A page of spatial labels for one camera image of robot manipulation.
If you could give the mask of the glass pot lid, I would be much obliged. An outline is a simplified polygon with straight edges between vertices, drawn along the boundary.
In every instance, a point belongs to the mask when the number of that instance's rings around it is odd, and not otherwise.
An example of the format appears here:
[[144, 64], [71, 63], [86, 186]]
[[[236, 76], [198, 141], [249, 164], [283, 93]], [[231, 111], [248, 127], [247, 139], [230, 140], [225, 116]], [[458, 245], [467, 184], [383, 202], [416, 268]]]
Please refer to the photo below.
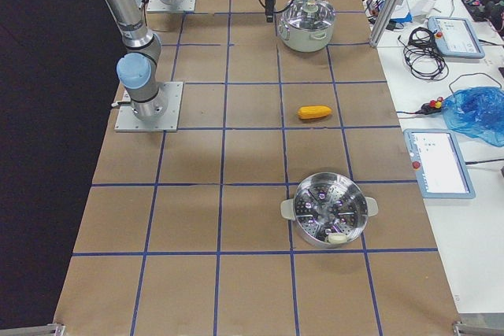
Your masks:
[[334, 7], [325, 0], [294, 0], [280, 19], [298, 30], [322, 31], [334, 24], [335, 16]]

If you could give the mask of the far teach pendant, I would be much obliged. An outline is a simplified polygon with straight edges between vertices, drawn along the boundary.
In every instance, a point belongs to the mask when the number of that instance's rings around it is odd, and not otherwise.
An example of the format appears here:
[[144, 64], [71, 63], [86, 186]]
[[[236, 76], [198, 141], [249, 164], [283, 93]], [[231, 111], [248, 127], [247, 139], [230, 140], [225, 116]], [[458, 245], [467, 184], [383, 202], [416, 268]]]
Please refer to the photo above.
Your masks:
[[458, 17], [429, 17], [427, 26], [434, 35], [438, 51], [444, 57], [485, 57], [484, 49], [469, 20]]

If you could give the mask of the red yellow button box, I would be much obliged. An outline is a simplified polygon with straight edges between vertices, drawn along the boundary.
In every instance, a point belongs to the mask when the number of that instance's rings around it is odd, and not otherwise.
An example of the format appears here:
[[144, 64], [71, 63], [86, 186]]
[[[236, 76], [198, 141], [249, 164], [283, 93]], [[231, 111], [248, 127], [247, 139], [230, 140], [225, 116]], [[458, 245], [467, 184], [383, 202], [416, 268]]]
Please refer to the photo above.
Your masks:
[[443, 97], [438, 97], [437, 99], [432, 99], [429, 103], [424, 103], [418, 113], [421, 115], [440, 113], [442, 111], [442, 106]]

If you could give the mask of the steel steamer basket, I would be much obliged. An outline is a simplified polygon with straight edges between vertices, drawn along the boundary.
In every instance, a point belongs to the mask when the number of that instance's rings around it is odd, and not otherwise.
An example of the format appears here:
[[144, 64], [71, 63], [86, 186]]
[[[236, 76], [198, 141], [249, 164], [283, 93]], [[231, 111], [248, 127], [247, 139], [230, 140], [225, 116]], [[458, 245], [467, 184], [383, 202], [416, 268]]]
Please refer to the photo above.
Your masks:
[[334, 172], [315, 173], [298, 184], [294, 197], [280, 205], [300, 236], [318, 248], [339, 248], [360, 237], [369, 217], [377, 215], [376, 199]]

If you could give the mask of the white blue box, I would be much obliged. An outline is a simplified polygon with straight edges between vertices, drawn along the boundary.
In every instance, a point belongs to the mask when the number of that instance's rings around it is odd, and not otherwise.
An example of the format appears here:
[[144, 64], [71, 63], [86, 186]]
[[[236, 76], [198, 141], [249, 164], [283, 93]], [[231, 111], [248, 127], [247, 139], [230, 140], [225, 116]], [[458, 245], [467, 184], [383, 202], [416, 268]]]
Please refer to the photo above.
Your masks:
[[406, 23], [411, 22], [412, 19], [408, 1], [398, 0], [391, 14], [391, 20], [396, 23]]

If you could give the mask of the yellow corn cob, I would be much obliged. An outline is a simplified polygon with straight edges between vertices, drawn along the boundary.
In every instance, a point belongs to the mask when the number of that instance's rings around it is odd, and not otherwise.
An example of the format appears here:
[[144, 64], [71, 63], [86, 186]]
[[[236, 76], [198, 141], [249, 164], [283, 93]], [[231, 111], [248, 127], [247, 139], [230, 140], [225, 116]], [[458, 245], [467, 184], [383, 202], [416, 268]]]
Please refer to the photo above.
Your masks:
[[300, 120], [317, 120], [332, 115], [332, 109], [326, 105], [302, 106], [297, 111]]

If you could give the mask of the teach pendant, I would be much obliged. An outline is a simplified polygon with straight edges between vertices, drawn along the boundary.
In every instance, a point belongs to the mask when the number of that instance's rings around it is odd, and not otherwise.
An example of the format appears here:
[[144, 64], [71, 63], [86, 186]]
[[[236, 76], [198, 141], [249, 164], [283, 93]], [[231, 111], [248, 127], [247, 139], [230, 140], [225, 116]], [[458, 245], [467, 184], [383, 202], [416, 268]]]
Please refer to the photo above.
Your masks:
[[438, 51], [444, 57], [485, 57], [484, 49], [469, 20], [458, 17], [429, 17], [427, 26], [434, 35]]
[[423, 198], [476, 196], [455, 133], [446, 129], [409, 128], [403, 134]]

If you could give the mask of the near teach pendant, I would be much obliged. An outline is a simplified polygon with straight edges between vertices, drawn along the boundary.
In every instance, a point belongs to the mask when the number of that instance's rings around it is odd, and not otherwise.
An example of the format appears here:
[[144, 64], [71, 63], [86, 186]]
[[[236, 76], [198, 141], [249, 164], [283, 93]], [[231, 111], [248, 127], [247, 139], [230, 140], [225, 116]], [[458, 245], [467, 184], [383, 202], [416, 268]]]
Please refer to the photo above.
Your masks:
[[403, 134], [423, 198], [476, 196], [455, 133], [446, 129], [409, 128]]

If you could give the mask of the blue plastic bag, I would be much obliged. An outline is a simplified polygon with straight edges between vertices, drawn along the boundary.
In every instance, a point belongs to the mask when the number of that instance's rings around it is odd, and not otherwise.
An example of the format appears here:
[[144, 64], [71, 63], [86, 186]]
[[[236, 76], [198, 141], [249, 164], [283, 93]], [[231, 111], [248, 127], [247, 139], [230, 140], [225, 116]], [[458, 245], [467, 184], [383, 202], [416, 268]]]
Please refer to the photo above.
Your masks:
[[503, 90], [497, 87], [457, 90], [444, 100], [442, 115], [452, 131], [503, 147]]

